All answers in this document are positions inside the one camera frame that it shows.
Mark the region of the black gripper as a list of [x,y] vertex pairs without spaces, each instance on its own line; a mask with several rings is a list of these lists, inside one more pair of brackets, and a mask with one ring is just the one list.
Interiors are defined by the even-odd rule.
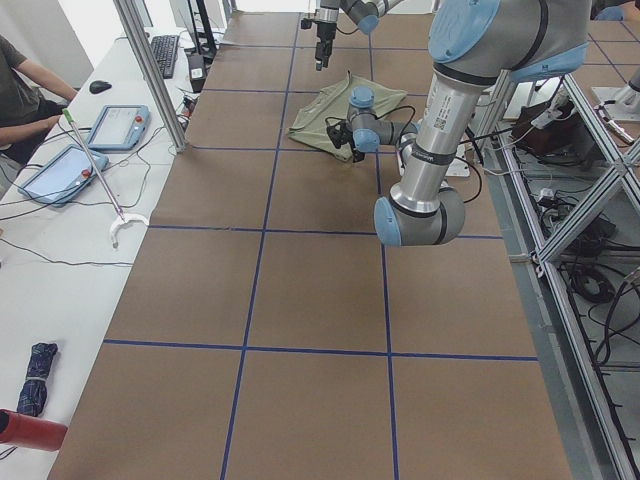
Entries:
[[351,154],[352,154],[353,162],[354,162],[354,163],[358,163],[358,162],[363,161],[363,160],[364,160],[364,158],[365,158],[365,153],[364,153],[364,152],[361,152],[361,151],[357,148],[357,146],[356,146],[356,144],[355,144],[355,142],[354,142],[353,140],[351,140],[351,141],[349,142],[349,146],[350,146],[350,149],[351,149]]
[[322,71],[329,66],[329,59],[332,53],[333,41],[336,37],[336,24],[334,22],[316,23],[316,52],[315,52],[315,70]]

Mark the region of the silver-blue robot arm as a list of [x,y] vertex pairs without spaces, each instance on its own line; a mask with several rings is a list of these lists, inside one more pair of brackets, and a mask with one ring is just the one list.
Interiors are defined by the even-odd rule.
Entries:
[[316,27],[315,69],[322,71],[329,66],[333,42],[338,31],[339,13],[343,12],[356,29],[369,35],[378,25],[379,19],[400,4],[400,1],[379,0],[326,0],[320,1],[311,14],[301,20],[302,29]]
[[424,117],[402,126],[380,120],[373,93],[357,88],[346,125],[358,152],[393,144],[401,180],[374,208],[386,246],[439,245],[465,221],[465,206],[445,175],[482,92],[507,71],[514,83],[559,77],[585,61],[588,1],[446,1],[429,32],[433,94]]

